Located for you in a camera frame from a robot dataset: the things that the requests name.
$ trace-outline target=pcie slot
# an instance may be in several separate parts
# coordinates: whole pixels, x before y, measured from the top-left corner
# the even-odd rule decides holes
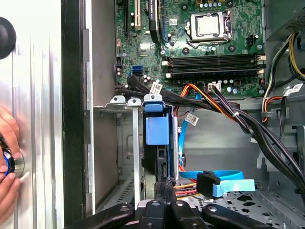
[[[127,39],[129,39],[129,33],[130,33],[130,19],[129,19],[129,0],[125,0],[124,2],[124,16],[125,16],[125,21],[124,21],[124,29],[125,29],[125,35]]]
[[[134,24],[136,30],[141,30],[141,1],[134,0]]]

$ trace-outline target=hand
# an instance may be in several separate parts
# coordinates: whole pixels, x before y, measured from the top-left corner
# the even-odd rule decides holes
[[[9,173],[0,183],[0,225],[14,212],[18,197],[20,180],[14,173]]]
[[[6,145],[10,149],[10,152],[14,158],[21,156],[18,140],[20,131],[16,120],[3,108],[0,107],[0,135],[3,137]],[[3,151],[0,147],[0,173],[4,173],[7,170],[7,166],[3,159]]]

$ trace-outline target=white label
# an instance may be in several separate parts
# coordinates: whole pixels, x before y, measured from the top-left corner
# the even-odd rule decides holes
[[[285,92],[284,96],[290,95],[290,94],[292,93],[292,91],[293,91],[293,88],[288,89],[288,90]]]
[[[302,83],[299,83],[297,85],[295,85],[292,89],[292,92],[291,93],[295,93],[295,92],[299,92],[301,90],[301,87],[303,86]]]
[[[299,84],[295,85],[293,88],[288,89],[288,90],[285,92],[284,96],[288,96],[288,95],[290,95],[291,93],[299,92],[299,91],[301,90],[302,86],[303,86],[302,83],[299,83]]]
[[[252,143],[257,143],[257,141],[254,139],[254,138],[250,138],[250,142],[252,142]]]
[[[185,120],[192,124],[193,126],[196,126],[197,122],[198,122],[198,117],[196,117],[195,115],[191,114],[191,113],[188,113]]]
[[[178,25],[178,19],[176,18],[170,19],[170,25]]]
[[[161,91],[162,87],[163,87],[162,84],[159,84],[157,82],[153,82],[149,94],[160,94],[160,91]]]

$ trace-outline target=motherboard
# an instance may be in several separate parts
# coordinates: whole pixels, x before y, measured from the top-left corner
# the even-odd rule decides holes
[[[117,84],[263,96],[262,14],[261,0],[116,0]]]

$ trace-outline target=blue sata port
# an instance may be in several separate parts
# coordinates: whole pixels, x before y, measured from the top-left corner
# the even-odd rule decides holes
[[[136,76],[143,76],[143,66],[142,65],[134,65],[132,67],[132,73]]]

